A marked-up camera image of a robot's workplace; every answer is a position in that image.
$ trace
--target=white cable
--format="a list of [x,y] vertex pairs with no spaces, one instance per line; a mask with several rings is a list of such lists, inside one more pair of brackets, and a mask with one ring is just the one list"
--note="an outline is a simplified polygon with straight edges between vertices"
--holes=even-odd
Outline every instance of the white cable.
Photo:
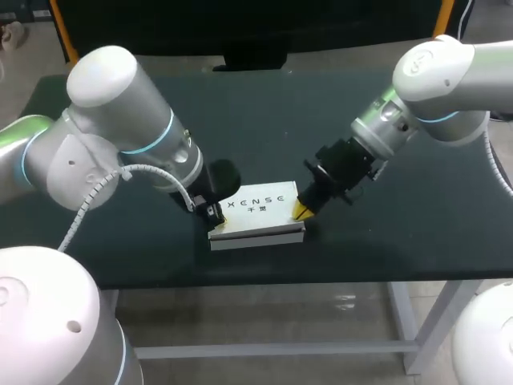
[[374,174],[374,178],[372,178],[372,180],[374,182],[381,176],[383,171],[385,171],[385,168],[386,168],[387,164],[388,164],[388,160],[385,160],[383,162],[382,166],[376,171],[376,173]]
[[463,20],[465,20],[465,16],[467,16],[468,10],[471,8],[472,0],[468,0],[467,7],[463,11],[462,17],[459,19],[459,25],[458,25],[458,40],[462,39],[462,25]]
[[91,207],[91,202],[98,196],[99,192],[107,186],[107,184],[113,180],[118,174],[122,172],[131,172],[131,171],[143,171],[143,172],[152,172],[156,175],[159,175],[163,177],[166,180],[169,180],[180,192],[182,197],[184,198],[185,205],[187,206],[187,209],[190,212],[193,212],[195,209],[194,202],[192,201],[191,197],[187,193],[187,190],[185,187],[169,172],[164,171],[160,168],[149,166],[147,164],[130,164],[128,166],[123,166],[120,170],[115,170],[105,176],[89,193],[89,195],[86,197],[84,202],[82,203],[82,206],[80,206],[79,211],[77,212],[77,215],[75,216],[75,219],[73,220],[73,223],[71,224],[71,227],[69,230],[67,230],[67,234],[64,237],[63,241],[61,242],[59,248],[57,249],[60,252],[64,252],[67,248],[67,246],[70,244],[71,240],[75,236],[77,230],[79,229],[80,224],[82,223],[82,220],[84,216],[86,215],[87,211]]
[[490,137],[488,136],[488,130],[485,130],[484,134],[484,148],[487,152],[488,161],[490,162],[491,171],[494,173],[495,178],[499,181],[499,184],[506,190],[506,193],[513,198],[513,189],[511,189],[510,185],[503,178],[503,174],[501,174],[499,170],[499,166],[495,163],[494,153],[491,151],[490,145]]

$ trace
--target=table leg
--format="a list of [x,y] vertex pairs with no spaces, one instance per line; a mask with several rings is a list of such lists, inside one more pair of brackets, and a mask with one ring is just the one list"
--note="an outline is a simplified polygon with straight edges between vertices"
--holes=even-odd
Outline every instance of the table leg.
[[448,281],[444,285],[415,339],[418,351],[405,354],[404,366],[408,375],[420,375],[429,365],[481,282]]

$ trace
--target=gray floor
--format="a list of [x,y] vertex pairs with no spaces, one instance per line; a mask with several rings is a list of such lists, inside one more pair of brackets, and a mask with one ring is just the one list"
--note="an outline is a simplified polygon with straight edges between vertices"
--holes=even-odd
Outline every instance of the gray floor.
[[[502,0],[478,0],[465,40],[513,39],[512,20],[513,7],[504,6]],[[29,28],[29,39],[13,55],[0,51],[6,69],[6,79],[0,83],[0,127],[18,116],[41,76],[67,73],[53,25],[39,23]],[[284,71],[392,67],[415,43],[290,55]],[[139,59],[153,75],[210,71],[222,63],[220,57]],[[513,179],[513,129],[494,124],[491,137]],[[489,281],[484,286],[496,283]],[[442,284],[410,284],[420,322]],[[118,316],[136,346],[395,337],[385,287],[378,283],[124,291]],[[143,362],[143,370],[148,385],[457,385],[449,338],[430,369],[416,378],[404,376],[397,355],[160,360]]]

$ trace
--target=black table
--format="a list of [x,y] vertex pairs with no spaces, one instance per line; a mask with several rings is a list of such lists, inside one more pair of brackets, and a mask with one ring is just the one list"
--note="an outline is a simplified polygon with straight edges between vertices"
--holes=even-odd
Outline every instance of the black table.
[[[389,71],[212,73],[156,78],[209,159],[244,184],[310,181],[302,165],[386,87]],[[64,76],[41,79],[23,115],[57,119]],[[67,252],[103,288],[504,278],[513,275],[513,201],[483,140],[449,148],[419,133],[354,206],[331,202],[304,244],[216,251],[194,216],[143,176],[86,216]],[[0,207],[1,247],[57,247],[74,214],[32,194]]]

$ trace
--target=white cardboard box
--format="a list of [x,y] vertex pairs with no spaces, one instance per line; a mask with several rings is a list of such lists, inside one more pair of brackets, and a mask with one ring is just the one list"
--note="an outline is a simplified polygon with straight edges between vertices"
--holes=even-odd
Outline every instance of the white cardboard box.
[[295,182],[251,184],[220,205],[227,223],[208,233],[212,250],[303,242],[304,222],[292,219]]

